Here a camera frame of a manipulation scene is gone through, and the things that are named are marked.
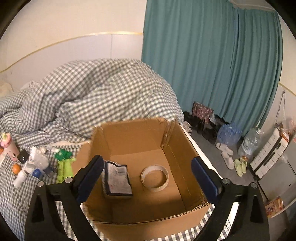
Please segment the large clear water bottle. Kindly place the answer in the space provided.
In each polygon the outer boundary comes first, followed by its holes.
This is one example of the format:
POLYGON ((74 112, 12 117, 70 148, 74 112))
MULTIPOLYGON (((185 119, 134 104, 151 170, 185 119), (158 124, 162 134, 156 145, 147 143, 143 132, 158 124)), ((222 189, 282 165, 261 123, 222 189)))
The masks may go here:
POLYGON ((238 155, 248 159, 251 158, 261 142, 262 135, 263 131, 261 129, 252 128, 245 135, 244 140, 238 149, 238 155))

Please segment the grey checked duvet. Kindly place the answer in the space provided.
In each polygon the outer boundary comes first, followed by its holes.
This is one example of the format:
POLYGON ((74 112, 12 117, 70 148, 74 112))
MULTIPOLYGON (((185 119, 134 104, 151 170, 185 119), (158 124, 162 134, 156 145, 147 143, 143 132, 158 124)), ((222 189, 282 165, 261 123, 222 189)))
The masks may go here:
POLYGON ((171 86, 134 59, 72 61, 1 98, 1 132, 22 147, 80 143, 95 126, 138 118, 184 121, 171 86))

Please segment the checked bed sheet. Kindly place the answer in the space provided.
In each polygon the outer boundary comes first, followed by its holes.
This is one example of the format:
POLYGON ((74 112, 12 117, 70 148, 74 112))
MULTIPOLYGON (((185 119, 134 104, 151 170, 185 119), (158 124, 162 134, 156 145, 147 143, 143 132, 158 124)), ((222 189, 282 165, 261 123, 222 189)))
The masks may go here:
MULTIPOLYGON (((84 145, 76 144, 53 147, 69 151, 74 155, 74 157, 76 157, 81 147, 87 144, 88 143, 84 145)), ((25 240, 25 221, 29 208, 29 202, 33 195, 38 179, 29 175, 27 180, 19 189, 15 188, 13 186, 13 181, 16 177, 15 175, 13 175, 11 170, 12 164, 13 161, 8 155, 6 155, 5 152, 4 154, 1 154, 1 215, 3 216, 4 220, 6 221, 12 232, 16 235, 16 237, 19 240, 25 240)), ((70 224, 60 202, 57 202, 57 208, 67 235, 69 236, 69 238, 77 240, 74 232, 70 228, 70 224)), ((157 237, 150 240, 194 240, 194 238, 199 234, 199 232, 208 221, 213 210, 214 206, 212 205, 197 226, 194 226, 188 230, 184 230, 179 233, 171 234, 165 237, 157 237)), ((104 233, 100 232, 94 226, 94 222, 90 220, 90 218, 88 218, 88 220, 102 240, 109 240, 104 233)), ((223 240, 227 238, 230 232, 231 224, 232 223, 227 219, 224 229, 220 234, 218 240, 223 240)))

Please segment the green plastic package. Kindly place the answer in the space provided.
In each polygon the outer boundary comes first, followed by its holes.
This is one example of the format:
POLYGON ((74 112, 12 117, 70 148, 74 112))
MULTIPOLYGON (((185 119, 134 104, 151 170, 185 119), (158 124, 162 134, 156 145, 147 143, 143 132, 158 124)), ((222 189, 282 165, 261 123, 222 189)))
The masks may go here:
POLYGON ((57 181, 56 183, 62 183, 68 177, 74 177, 72 170, 72 163, 76 161, 73 154, 65 149, 60 149, 59 152, 55 154, 57 159, 57 181))

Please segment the white small bottle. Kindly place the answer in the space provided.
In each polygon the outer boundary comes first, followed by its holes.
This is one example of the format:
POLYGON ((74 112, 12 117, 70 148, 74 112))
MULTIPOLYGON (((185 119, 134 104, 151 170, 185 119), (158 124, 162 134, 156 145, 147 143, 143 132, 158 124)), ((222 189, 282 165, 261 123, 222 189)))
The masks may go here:
POLYGON ((20 170, 16 179, 13 182, 14 187, 20 188, 21 185, 26 181, 27 177, 28 177, 28 175, 27 175, 26 171, 20 170))

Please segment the orange fruit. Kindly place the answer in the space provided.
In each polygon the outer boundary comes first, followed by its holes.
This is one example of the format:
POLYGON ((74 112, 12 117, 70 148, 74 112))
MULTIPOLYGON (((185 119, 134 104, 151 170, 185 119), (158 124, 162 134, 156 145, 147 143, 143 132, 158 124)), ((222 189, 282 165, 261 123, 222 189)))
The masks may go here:
POLYGON ((17 175, 18 173, 20 173, 21 170, 22 170, 22 167, 19 164, 15 163, 15 164, 12 165, 12 172, 15 175, 17 175))

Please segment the blue plastic bag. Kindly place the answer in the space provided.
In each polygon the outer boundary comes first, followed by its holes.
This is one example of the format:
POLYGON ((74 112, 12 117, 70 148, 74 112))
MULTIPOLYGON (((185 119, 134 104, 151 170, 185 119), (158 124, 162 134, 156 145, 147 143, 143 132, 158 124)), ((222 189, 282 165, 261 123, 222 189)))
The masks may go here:
POLYGON ((217 141, 221 144, 234 146, 242 136, 242 130, 235 124, 222 125, 217 133, 217 141))

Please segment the pink baby bottle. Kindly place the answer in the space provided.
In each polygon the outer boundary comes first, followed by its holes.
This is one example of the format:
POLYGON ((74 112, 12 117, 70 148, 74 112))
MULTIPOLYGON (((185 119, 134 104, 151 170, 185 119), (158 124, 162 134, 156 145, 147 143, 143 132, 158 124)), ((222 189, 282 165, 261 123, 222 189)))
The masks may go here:
POLYGON ((1 134, 1 146, 4 148, 6 153, 10 156, 10 158, 14 161, 18 161, 18 155, 20 151, 18 150, 15 142, 13 141, 11 135, 9 133, 1 134))

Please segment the silver foil snack packet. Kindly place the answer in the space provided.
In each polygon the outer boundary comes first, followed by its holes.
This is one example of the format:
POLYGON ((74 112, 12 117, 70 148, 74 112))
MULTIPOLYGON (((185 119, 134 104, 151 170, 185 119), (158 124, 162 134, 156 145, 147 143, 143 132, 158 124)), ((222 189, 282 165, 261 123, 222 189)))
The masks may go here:
POLYGON ((132 185, 126 165, 105 161, 101 175, 105 198, 124 199, 133 197, 132 185))

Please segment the brown cardboard box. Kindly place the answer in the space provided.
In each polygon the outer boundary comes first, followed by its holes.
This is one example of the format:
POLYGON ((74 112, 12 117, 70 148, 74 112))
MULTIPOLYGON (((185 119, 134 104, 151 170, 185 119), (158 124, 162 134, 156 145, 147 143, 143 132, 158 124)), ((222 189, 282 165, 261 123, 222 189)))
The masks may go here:
POLYGON ((177 121, 150 118, 104 123, 82 146, 74 173, 95 156, 127 166, 132 198, 105 198, 98 180, 84 213, 109 240, 150 240, 197 226, 210 204, 191 170, 197 156, 177 121))

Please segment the green slipper pair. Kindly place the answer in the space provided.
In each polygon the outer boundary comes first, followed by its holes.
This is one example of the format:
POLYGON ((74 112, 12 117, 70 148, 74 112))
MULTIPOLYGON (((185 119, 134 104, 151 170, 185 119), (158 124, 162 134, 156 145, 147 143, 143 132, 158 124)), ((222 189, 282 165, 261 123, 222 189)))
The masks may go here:
POLYGON ((240 159, 235 159, 234 160, 234 167, 235 167, 237 175, 239 177, 242 177, 243 174, 245 174, 246 170, 247 170, 247 160, 246 160, 246 158, 243 156, 240 159))

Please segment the orange snack box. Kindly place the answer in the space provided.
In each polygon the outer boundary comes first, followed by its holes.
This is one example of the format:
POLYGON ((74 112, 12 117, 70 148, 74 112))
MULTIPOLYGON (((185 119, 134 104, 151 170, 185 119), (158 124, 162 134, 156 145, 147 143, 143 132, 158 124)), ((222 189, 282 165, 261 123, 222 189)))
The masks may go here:
POLYGON ((272 218, 276 214, 280 213, 283 209, 284 205, 280 197, 277 197, 276 199, 265 205, 266 215, 268 218, 272 218))

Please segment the white slipper pair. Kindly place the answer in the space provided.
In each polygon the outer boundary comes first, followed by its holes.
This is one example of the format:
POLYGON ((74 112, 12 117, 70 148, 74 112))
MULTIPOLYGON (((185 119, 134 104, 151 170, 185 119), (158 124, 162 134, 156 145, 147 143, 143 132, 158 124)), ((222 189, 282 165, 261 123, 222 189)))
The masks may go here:
POLYGON ((217 143, 216 148, 221 151, 221 156, 224 159, 224 162, 228 169, 233 170, 234 169, 234 161, 232 156, 234 155, 234 152, 228 148, 226 144, 217 143))

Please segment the teal curtain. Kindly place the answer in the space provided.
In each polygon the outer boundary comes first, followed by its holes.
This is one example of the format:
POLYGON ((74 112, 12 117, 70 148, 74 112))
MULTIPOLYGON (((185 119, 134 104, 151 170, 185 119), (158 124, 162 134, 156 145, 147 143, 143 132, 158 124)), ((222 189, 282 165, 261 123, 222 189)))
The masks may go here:
POLYGON ((212 108, 243 133, 273 104, 283 41, 275 11, 230 1, 148 1, 142 60, 173 88, 183 110, 212 108))

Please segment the dark patterned bag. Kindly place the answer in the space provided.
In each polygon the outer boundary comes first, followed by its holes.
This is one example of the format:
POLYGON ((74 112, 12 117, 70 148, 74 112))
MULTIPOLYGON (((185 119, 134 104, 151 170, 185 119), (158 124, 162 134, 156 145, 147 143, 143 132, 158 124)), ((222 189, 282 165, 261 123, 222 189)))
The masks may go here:
POLYGON ((212 108, 204 106, 203 104, 201 104, 199 102, 193 102, 192 115, 196 116, 200 120, 204 121, 205 124, 207 124, 209 122, 209 118, 213 112, 214 111, 212 108))

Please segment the white suitcase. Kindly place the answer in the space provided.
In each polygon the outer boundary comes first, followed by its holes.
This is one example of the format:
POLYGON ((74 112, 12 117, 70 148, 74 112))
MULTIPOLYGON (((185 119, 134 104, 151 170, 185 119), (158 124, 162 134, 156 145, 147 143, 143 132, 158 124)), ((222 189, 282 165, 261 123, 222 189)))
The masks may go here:
POLYGON ((263 148, 250 163, 254 174, 261 179, 279 160, 289 143, 288 134, 275 128, 263 148))

